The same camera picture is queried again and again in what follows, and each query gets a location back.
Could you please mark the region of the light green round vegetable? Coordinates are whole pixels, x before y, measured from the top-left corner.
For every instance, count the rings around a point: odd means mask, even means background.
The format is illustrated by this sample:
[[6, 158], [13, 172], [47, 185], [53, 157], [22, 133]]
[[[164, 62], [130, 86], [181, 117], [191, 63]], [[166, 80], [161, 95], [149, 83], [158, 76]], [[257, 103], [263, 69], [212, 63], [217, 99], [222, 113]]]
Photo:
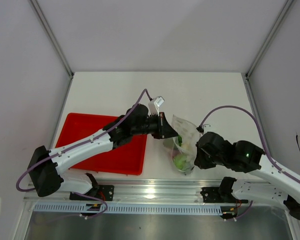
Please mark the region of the light green round vegetable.
[[183, 153], [179, 153], [176, 156], [174, 156], [172, 158], [172, 161], [173, 161], [175, 167], [180, 171], [185, 172], [190, 166], [190, 164], [188, 162], [188, 156]]

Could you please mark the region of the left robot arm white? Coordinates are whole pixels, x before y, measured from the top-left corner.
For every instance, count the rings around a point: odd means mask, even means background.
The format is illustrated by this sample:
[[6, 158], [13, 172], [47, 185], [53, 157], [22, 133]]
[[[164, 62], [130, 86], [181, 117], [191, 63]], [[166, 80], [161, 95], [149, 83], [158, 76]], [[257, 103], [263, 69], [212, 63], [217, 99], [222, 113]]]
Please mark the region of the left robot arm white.
[[39, 197], [52, 195], [68, 183], [63, 176], [66, 170], [90, 157], [122, 147], [140, 135], [162, 140], [175, 138], [178, 133], [168, 123], [164, 112], [149, 114], [145, 105], [138, 104], [78, 141], [50, 150], [45, 146], [37, 147], [27, 167], [33, 190]]

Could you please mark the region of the aluminium corner post right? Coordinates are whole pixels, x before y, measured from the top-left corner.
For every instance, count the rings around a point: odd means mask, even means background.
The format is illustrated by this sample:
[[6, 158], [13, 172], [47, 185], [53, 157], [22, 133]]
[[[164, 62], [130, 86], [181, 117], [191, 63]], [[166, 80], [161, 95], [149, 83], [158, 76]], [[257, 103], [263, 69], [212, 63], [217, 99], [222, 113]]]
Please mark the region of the aluminium corner post right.
[[247, 72], [245, 73], [245, 78], [249, 81], [251, 76], [253, 75], [254, 71], [256, 70], [257, 66], [260, 64], [261, 60], [267, 53], [269, 47], [271, 46], [272, 42], [274, 41], [276, 35], [280, 31], [281, 27], [283, 26], [286, 18], [290, 14], [292, 8], [294, 7], [296, 0], [286, 0], [283, 4], [283, 7], [279, 11], [275, 21], [271, 25], [268, 33], [266, 34], [260, 48], [258, 49], [253, 61], [251, 62]]

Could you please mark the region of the aluminium corner post left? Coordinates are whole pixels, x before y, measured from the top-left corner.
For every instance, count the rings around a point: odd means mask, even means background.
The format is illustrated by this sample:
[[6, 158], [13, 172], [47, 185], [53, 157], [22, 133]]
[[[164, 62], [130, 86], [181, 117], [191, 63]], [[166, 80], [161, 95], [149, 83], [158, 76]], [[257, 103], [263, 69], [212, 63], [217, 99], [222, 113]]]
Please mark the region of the aluminium corner post left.
[[54, 49], [55, 54], [58, 57], [65, 72], [67, 73], [67, 75], [70, 78], [72, 78], [74, 76], [74, 72], [72, 71], [72, 69], [70, 67], [70, 64], [64, 54], [64, 51], [62, 50], [61, 45], [58, 42], [58, 40], [53, 32], [53, 29], [52, 29], [51, 25], [49, 24], [49, 21], [40, 6], [39, 1], [38, 0], [28, 0], [28, 3], [30, 4], [32, 10], [34, 11], [34, 14], [36, 15], [46, 37], [48, 38], [52, 48]]

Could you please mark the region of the red plastic tray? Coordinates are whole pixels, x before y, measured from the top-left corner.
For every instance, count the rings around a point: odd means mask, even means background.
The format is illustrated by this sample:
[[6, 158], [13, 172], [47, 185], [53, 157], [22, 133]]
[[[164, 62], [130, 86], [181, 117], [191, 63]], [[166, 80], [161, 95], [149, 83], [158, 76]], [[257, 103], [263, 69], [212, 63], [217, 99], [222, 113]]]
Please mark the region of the red plastic tray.
[[[115, 119], [115, 116], [69, 113], [55, 146], [63, 147], [88, 137]], [[73, 168], [138, 176], [143, 171], [146, 142], [146, 135], [134, 136], [128, 144], [90, 157]]]

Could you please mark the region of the aluminium corner post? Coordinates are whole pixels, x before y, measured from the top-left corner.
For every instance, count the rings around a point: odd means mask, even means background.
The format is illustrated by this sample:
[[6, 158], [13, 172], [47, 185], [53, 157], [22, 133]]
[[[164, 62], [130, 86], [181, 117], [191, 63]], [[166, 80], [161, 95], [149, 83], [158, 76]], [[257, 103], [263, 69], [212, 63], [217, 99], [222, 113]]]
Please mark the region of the aluminium corner post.
[[286, 0], [283, 4], [283, 7], [279, 11], [275, 21], [271, 25], [268, 33], [266, 34], [260, 48], [258, 49], [253, 61], [251, 62], [247, 72], [245, 73], [245, 78], [249, 81], [251, 76], [253, 75], [254, 71], [256, 70], [257, 66], [260, 64], [261, 60], [267, 53], [269, 47], [271, 46], [272, 42], [274, 41], [276, 35], [280, 31], [281, 27], [283, 26], [286, 18], [290, 14], [292, 8], [294, 7], [296, 0]]
[[53, 32], [53, 29], [52, 29], [51, 25], [49, 24], [49, 21], [40, 6], [39, 1], [38, 0], [28, 0], [28, 3], [30, 4], [32, 10], [34, 11], [34, 14], [36, 15], [46, 37], [48, 38], [52, 48], [54, 49], [55, 54], [58, 57], [65, 72], [67, 73], [67, 75], [70, 78], [72, 78], [74, 76], [74, 72], [72, 71], [72, 69], [70, 67], [70, 64], [64, 54], [64, 51], [62, 50], [61, 45], [58, 42], [58, 40]]

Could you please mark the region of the white egg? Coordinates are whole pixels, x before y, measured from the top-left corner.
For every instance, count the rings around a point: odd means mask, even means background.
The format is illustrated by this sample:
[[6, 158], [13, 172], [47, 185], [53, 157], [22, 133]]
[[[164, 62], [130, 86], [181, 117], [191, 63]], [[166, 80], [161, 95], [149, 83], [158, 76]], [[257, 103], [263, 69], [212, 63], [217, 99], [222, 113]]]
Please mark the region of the white egg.
[[187, 151], [189, 153], [191, 153], [193, 151], [193, 146], [191, 145], [191, 143], [182, 143], [182, 146], [181, 148], [184, 150], [184, 151]]

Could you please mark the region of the clear zip top bag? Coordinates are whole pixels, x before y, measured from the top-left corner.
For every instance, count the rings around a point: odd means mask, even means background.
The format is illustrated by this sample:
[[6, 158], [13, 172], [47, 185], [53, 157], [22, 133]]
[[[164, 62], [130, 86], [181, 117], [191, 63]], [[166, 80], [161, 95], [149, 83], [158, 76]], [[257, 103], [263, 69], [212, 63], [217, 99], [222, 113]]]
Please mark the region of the clear zip top bag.
[[196, 143], [200, 133], [192, 122], [176, 115], [172, 116], [171, 126], [178, 136], [164, 139], [163, 146], [174, 168], [183, 175], [189, 175], [195, 168]]

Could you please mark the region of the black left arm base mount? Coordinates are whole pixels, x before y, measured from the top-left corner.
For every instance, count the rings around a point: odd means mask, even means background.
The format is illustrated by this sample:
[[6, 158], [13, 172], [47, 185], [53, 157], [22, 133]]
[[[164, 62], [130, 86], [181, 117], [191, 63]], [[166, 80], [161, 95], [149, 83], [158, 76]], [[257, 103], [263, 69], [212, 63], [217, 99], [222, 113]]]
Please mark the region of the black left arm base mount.
[[91, 183], [91, 188], [81, 195], [74, 192], [70, 193], [69, 199], [72, 201], [88, 201], [92, 198], [98, 198], [103, 201], [112, 201], [114, 197], [115, 187], [113, 185], [100, 185], [91, 173], [85, 174], [88, 177], [88, 183]]

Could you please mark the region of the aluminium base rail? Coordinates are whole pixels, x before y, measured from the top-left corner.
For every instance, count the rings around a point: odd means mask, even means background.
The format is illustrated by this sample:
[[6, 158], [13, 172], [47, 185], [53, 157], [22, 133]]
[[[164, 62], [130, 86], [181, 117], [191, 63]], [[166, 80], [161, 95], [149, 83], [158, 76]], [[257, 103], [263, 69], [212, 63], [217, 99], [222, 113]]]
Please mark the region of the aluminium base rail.
[[[202, 188], [218, 187], [221, 180], [155, 180], [155, 179], [97, 179], [99, 185], [112, 185], [114, 191], [110, 203], [118, 204], [202, 204]], [[259, 190], [257, 197], [265, 197], [266, 191], [279, 193], [279, 188], [265, 181], [243, 180], [239, 185], [239, 193]], [[71, 202], [70, 190], [58, 190], [52, 195], [39, 197], [35, 191], [25, 193], [23, 200], [27, 202]]]

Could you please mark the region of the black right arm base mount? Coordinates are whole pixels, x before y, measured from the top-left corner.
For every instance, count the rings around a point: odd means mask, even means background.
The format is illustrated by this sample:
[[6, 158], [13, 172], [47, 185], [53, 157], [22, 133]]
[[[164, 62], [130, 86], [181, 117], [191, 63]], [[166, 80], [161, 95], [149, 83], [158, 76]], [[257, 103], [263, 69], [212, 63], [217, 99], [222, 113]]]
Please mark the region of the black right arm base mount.
[[247, 204], [247, 199], [239, 199], [232, 195], [232, 187], [237, 180], [233, 177], [224, 177], [217, 187], [202, 187], [200, 194], [204, 203], [243, 203]]

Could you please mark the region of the green bell pepper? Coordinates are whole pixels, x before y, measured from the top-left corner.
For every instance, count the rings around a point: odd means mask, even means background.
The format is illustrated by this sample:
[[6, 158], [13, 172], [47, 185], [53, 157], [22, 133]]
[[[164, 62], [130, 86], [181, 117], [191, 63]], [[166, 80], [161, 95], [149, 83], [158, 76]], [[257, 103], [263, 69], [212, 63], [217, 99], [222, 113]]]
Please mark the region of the green bell pepper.
[[181, 147], [182, 144], [183, 144], [183, 138], [182, 138], [181, 135], [178, 135], [178, 136], [177, 136], [177, 144], [178, 144], [179, 147]]

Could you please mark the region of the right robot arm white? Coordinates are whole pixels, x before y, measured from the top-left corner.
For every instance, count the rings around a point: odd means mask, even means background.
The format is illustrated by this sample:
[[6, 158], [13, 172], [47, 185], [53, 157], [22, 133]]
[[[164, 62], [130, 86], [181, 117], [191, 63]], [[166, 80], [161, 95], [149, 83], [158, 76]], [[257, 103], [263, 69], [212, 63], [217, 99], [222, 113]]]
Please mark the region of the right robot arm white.
[[288, 211], [300, 221], [300, 175], [268, 158], [263, 149], [249, 141], [230, 143], [217, 133], [207, 132], [195, 146], [194, 164], [199, 169], [220, 165], [267, 182], [259, 184], [225, 176], [218, 187], [202, 188], [205, 203], [264, 203]]

